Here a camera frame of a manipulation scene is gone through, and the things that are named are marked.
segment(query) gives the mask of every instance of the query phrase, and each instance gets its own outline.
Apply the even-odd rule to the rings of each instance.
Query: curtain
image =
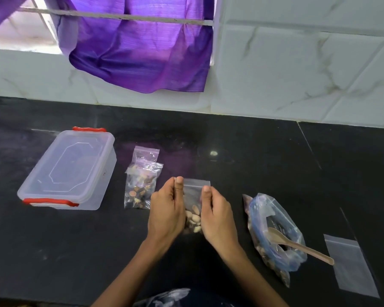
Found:
[[[0,0],[0,23],[24,0]],[[52,9],[213,20],[214,0],[46,0]],[[202,92],[212,54],[211,26],[53,15],[71,64],[143,93]]]

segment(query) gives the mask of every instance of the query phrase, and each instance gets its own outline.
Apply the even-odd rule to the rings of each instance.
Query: wall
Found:
[[[140,94],[0,49],[0,96],[384,127],[384,0],[218,0],[205,92]]]

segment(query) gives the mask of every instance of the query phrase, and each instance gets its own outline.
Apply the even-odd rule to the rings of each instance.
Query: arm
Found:
[[[154,265],[185,226],[183,178],[170,178],[151,196],[148,236],[127,267],[91,307],[130,307]]]
[[[247,258],[237,240],[230,203],[214,187],[202,189],[201,216],[205,238],[219,253],[256,306],[288,307]]]

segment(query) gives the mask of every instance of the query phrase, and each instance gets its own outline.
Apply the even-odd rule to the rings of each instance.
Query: spoon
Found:
[[[309,248],[302,244],[291,241],[285,235],[279,232],[276,228],[268,227],[267,229],[269,231],[267,238],[271,243],[283,244],[285,246],[295,248],[297,250],[310,254],[315,258],[321,259],[323,262],[326,262],[327,264],[334,265],[334,260],[331,257],[324,255],[323,253],[320,253],[316,250],[313,250],[312,248]]]

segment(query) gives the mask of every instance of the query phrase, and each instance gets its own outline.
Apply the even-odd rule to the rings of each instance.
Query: container lid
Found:
[[[17,192],[20,199],[53,198],[83,203],[92,195],[113,148],[106,132],[61,132]]]

